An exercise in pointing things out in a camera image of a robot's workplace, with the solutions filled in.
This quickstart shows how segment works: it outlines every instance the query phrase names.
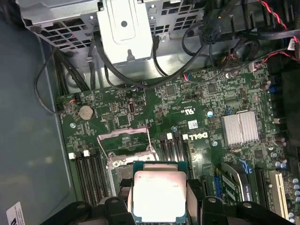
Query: screw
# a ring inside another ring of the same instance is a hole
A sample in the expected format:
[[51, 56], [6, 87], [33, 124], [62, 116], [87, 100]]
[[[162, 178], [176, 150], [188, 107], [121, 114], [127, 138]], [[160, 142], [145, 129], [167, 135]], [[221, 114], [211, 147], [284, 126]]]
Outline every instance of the screw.
[[161, 36], [160, 41], [165, 42], [165, 36]]
[[252, 208], [252, 205], [250, 203], [247, 203], [247, 202], [245, 202], [243, 204], [243, 206], [246, 207], [246, 208], [248, 208], [248, 209]]
[[272, 158], [276, 158], [276, 157], [277, 157], [277, 153], [276, 153], [276, 152], [272, 152], [272, 153], [271, 153], [271, 157], [272, 157]]
[[215, 202], [216, 202], [216, 199], [215, 199], [215, 198], [209, 198], [208, 201], [209, 201], [210, 203], [215, 203]]
[[75, 127], [76, 127], [76, 124], [75, 124], [75, 123], [70, 123], [70, 127], [71, 127], [71, 128], [75, 128]]
[[177, 127], [172, 126], [172, 127], [171, 127], [171, 130], [172, 130], [173, 132], [176, 132], [176, 131], [177, 131]]
[[214, 147], [216, 147], [216, 146], [218, 145], [218, 143], [217, 143], [216, 141], [213, 141], [213, 142], [211, 143], [211, 145], [214, 146]]

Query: pcie slot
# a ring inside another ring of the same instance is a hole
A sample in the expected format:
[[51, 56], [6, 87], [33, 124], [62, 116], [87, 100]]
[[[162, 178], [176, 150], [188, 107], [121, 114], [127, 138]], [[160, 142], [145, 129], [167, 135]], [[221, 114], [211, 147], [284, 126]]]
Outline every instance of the pcie slot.
[[270, 181], [273, 185], [272, 193], [275, 213], [285, 219], [289, 219], [282, 174], [277, 171], [270, 171]]
[[105, 181], [105, 174], [104, 174], [104, 169], [102, 166], [101, 162], [101, 157], [97, 154], [93, 157], [93, 161], [96, 165], [96, 174], [97, 174], [97, 179], [98, 182], [101, 186], [101, 193], [103, 197], [108, 197], [108, 190], [107, 190], [107, 185]]
[[82, 198], [85, 202], [88, 202], [89, 204], [92, 204], [91, 198], [90, 198], [90, 188], [87, 182], [87, 177], [84, 172], [84, 166], [83, 166], [83, 159], [77, 158], [75, 160], [76, 168], [77, 168], [77, 174], [79, 177], [80, 182], [80, 189], [82, 192]]
[[101, 193], [99, 185], [97, 184], [96, 171], [93, 164], [93, 161], [90, 157], [85, 157], [85, 168], [88, 173], [88, 179], [90, 182], [91, 191], [93, 194], [93, 202], [97, 206], [101, 200]]
[[267, 209], [270, 209], [269, 200], [268, 200], [268, 192], [267, 192], [267, 184], [264, 175], [264, 171], [260, 167], [255, 168], [255, 177], [257, 182], [257, 190], [259, 196], [259, 203]]

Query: aluminum heatsink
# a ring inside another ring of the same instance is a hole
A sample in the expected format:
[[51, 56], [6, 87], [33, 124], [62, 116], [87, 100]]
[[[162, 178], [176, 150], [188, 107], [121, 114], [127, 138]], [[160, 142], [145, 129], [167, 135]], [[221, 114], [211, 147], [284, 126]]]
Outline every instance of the aluminum heatsink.
[[227, 146], [259, 140], [254, 112], [224, 116], [221, 117], [221, 122]]

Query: white label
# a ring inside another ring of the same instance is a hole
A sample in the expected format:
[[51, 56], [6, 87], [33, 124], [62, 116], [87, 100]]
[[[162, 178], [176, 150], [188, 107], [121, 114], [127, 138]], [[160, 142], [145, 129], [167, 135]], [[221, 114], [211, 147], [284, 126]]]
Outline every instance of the white label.
[[188, 129], [190, 130], [198, 128], [197, 120], [188, 121], [187, 124], [188, 124]]
[[25, 225], [21, 203], [16, 203], [13, 207], [6, 211], [9, 225]]
[[289, 46], [288, 46], [287, 50], [295, 51], [295, 39], [294, 38], [292, 38], [290, 40], [290, 43], [289, 43]]
[[227, 194], [235, 201], [234, 195], [226, 189]]
[[193, 115], [195, 112], [195, 109], [185, 109], [181, 110], [181, 113], [185, 113], [186, 115]]
[[222, 178], [223, 178], [223, 181], [224, 181], [226, 184], [228, 184], [229, 187], [231, 187], [231, 188], [235, 191], [235, 186], [234, 186], [234, 184], [233, 184], [230, 180], [228, 180], [224, 175], [222, 175]]

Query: heatsink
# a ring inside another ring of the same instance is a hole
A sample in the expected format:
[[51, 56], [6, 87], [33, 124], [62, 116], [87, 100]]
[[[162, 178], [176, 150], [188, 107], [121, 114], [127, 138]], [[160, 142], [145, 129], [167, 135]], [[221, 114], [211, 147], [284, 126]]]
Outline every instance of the heatsink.
[[241, 145], [259, 140], [254, 112], [221, 117], [225, 144]]

